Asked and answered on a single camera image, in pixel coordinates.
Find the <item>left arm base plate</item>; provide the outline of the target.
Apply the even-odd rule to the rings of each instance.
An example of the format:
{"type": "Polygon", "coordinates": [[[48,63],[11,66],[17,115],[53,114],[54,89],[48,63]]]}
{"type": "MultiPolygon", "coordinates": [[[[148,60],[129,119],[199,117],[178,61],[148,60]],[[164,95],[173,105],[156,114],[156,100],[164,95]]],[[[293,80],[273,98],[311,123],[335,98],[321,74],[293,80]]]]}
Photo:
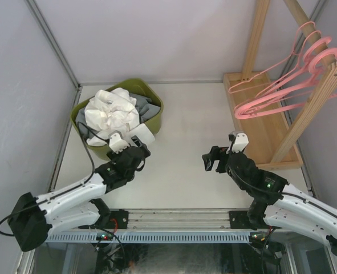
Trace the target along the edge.
{"type": "Polygon", "coordinates": [[[105,229],[127,229],[129,212],[123,209],[113,210],[108,216],[103,216],[100,226],[105,229]]]}

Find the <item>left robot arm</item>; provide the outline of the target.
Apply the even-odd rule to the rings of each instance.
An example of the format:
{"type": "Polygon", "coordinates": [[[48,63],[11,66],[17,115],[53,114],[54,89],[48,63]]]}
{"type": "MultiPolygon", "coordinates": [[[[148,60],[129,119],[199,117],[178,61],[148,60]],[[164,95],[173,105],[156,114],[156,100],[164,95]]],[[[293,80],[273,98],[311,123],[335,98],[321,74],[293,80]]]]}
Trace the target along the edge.
{"type": "Polygon", "coordinates": [[[110,210],[101,197],[118,189],[144,168],[151,155],[137,136],[133,144],[108,154],[109,162],[67,187],[33,196],[19,197],[7,223],[23,252],[36,249],[48,237],[81,226],[105,228],[111,221],[110,210]]]}

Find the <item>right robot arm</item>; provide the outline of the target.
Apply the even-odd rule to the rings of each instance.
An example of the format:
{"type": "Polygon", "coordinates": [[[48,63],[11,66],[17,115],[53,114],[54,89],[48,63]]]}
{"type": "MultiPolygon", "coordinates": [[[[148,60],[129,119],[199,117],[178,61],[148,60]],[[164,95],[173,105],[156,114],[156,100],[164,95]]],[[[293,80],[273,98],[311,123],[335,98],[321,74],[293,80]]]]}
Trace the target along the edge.
{"type": "Polygon", "coordinates": [[[243,152],[213,146],[202,156],[206,171],[228,174],[254,200],[247,219],[255,228],[284,228],[330,247],[337,257],[337,209],[304,193],[285,178],[256,166],[243,152]]]}

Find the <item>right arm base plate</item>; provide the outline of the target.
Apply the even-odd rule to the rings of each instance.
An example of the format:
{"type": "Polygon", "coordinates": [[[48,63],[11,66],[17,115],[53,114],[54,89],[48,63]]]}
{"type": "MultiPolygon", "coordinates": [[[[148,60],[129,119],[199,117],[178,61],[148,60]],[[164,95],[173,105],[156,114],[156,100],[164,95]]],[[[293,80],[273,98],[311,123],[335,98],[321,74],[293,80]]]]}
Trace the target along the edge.
{"type": "Polygon", "coordinates": [[[229,211],[231,229],[255,229],[247,216],[247,210],[229,211]]]}

